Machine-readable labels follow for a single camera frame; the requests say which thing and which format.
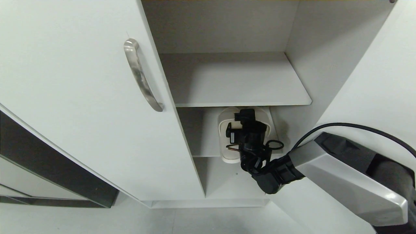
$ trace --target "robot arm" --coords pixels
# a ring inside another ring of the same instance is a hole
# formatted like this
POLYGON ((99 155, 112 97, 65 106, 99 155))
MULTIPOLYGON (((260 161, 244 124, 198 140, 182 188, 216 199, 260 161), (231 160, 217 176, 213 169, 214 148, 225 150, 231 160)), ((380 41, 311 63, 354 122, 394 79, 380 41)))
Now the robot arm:
MULTIPOLYGON (((413 170, 347 138, 326 132, 297 147, 306 138, 303 137, 287 155, 270 161, 271 148, 268 143, 262 144, 261 131, 250 133, 259 125, 255 119, 245 120, 236 143, 242 169, 252 175, 265 193, 274 194, 285 184, 307 177, 370 223, 378 234, 416 234, 413 170)), ((391 137, 414 154, 409 145, 391 137)))

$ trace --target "floor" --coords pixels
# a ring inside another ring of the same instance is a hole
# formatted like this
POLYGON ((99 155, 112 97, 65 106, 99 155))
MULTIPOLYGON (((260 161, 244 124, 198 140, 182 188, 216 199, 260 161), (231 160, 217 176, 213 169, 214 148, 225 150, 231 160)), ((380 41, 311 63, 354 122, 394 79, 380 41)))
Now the floor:
POLYGON ((279 207, 148 209, 120 194, 111 209, 0 204, 7 234, 308 234, 279 207))

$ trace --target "white cabinet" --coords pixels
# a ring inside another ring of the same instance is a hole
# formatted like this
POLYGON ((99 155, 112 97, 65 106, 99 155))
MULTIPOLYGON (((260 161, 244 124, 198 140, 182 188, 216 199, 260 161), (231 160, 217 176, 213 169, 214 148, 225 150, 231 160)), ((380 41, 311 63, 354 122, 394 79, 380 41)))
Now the white cabinet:
POLYGON ((136 199, 204 198, 140 2, 5 1, 0 28, 3 112, 136 199), (132 75, 129 38, 163 112, 132 75))
POLYGON ((293 144, 393 6, 10 0, 0 9, 0 44, 10 45, 0 47, 0 108, 149 207, 263 206, 269 200, 250 175, 219 158, 221 108, 262 106, 274 136, 293 144), (162 112, 134 80, 129 38, 162 112))

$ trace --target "cabinet back panel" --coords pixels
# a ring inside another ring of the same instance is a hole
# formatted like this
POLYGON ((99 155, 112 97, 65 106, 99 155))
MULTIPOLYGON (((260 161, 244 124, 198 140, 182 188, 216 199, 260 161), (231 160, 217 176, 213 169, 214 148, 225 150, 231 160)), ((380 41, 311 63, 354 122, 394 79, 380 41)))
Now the cabinet back panel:
POLYGON ((285 51, 299 1, 143 0, 159 53, 285 51))

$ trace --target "white container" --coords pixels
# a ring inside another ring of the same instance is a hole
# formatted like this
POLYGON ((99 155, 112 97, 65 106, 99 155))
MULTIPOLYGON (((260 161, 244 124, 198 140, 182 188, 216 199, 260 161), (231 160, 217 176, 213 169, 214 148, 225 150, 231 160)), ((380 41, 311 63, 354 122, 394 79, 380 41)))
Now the white container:
MULTIPOLYGON (((267 126, 265 134, 265 142, 267 142, 270 137, 270 132, 272 129, 272 120, 267 115, 267 112, 260 107, 246 107, 244 109, 254 109, 256 120, 264 123, 267 126)), ((242 128, 240 121, 234 121, 234 113, 239 113, 240 109, 237 107, 228 107, 225 108, 221 114, 218 116, 218 133, 220 135, 220 153, 221 158, 226 163, 239 163, 240 162, 240 153, 237 151, 232 151, 227 149, 227 145, 230 144, 230 139, 225 136, 225 131, 229 123, 231 123, 232 128, 239 129, 242 128)))

